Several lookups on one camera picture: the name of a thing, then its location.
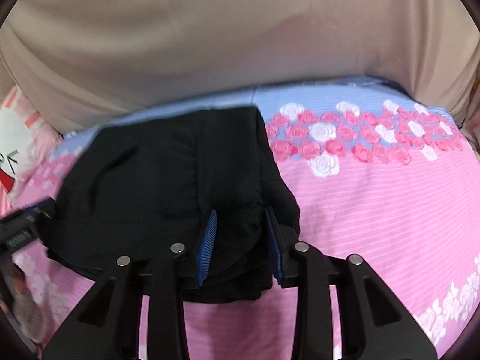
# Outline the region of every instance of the light blue fabric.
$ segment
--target light blue fabric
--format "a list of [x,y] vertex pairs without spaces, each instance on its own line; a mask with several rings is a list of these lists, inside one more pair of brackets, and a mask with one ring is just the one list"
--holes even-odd
[[[222,109],[255,104],[261,111],[265,121],[278,113],[280,107],[288,103],[297,103],[316,114],[331,111],[336,112],[335,106],[342,101],[354,103],[361,110],[380,114],[383,102],[392,100],[406,111],[413,110],[415,102],[408,96],[393,90],[385,85],[383,79],[367,76],[345,78],[330,82],[303,82],[296,84],[260,86],[242,90],[215,93],[168,103],[134,112],[125,117],[110,121],[104,125],[90,128],[81,132],[65,135],[64,142],[52,155],[73,154],[78,148],[86,148],[95,138],[101,128],[107,126],[121,126],[132,123],[145,122],[152,119],[162,119],[198,110]],[[446,117],[452,123],[453,118],[442,108],[432,107],[432,111]]]

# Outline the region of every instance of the pink bedsheet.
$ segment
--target pink bedsheet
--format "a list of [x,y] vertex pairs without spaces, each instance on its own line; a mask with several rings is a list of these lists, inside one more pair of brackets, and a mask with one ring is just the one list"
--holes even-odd
[[[462,150],[454,145],[436,150],[431,161],[431,153],[412,149],[407,166],[400,160],[362,161],[355,150],[327,164],[312,163],[305,148],[306,155],[294,158],[282,154],[287,144],[275,152],[282,156],[277,157],[280,172],[301,207],[301,238],[324,254],[361,254],[415,315],[439,356],[479,303],[480,164],[469,144],[455,136]],[[74,160],[66,155],[38,172],[30,183],[37,188],[19,205],[54,196]],[[47,259],[39,242],[14,260],[25,270],[35,300],[51,312],[52,332],[92,285]],[[145,298],[141,359],[146,358],[147,304]],[[337,315],[334,306],[334,321]],[[278,287],[256,302],[185,304],[191,359],[287,360],[295,316],[296,290]],[[339,358],[338,324],[335,344]]]

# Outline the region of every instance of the bed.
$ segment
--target bed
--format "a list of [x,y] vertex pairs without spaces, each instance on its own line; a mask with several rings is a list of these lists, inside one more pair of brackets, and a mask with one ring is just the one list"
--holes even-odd
[[[248,88],[162,105],[107,125],[256,104],[282,178],[301,208],[301,238],[324,254],[364,256],[442,356],[480,300],[480,212],[475,209],[480,164],[445,110],[426,108],[385,84],[357,77]],[[55,197],[100,128],[66,135],[34,173],[17,206]],[[35,300],[51,315],[51,333],[92,286],[49,260],[39,242],[18,252],[14,261],[26,272]],[[186,303],[191,358],[288,359],[296,301],[295,290],[275,287],[256,302]],[[147,305],[145,297],[144,316]],[[333,310],[337,323],[335,303]],[[145,329],[143,318],[141,359],[146,358]],[[339,334],[337,323],[336,358],[341,357]]]

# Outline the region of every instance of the black device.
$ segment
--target black device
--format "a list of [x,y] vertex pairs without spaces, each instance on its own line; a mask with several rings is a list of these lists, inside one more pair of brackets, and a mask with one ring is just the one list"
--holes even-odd
[[[55,201],[48,199],[1,220],[0,261],[35,240],[37,228],[55,214]],[[423,330],[361,256],[324,256],[300,242],[293,228],[279,225],[271,207],[265,210],[265,230],[278,283],[298,287],[292,360],[333,358],[330,285],[337,287],[344,359],[437,359]],[[182,274],[188,253],[175,243],[162,258],[112,261],[57,330],[43,359],[136,360],[143,289],[150,286],[148,359],[188,360],[182,291],[198,288]]]

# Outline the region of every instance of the black cloth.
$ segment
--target black cloth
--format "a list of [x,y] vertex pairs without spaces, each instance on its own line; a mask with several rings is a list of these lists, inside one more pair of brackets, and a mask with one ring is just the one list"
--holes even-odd
[[176,242],[195,250],[217,210],[209,275],[185,294],[192,302],[257,299],[271,287],[265,206],[299,231],[298,205],[255,107],[105,128],[64,180],[57,203],[59,215],[40,238],[51,258],[93,279],[122,255],[147,260]]

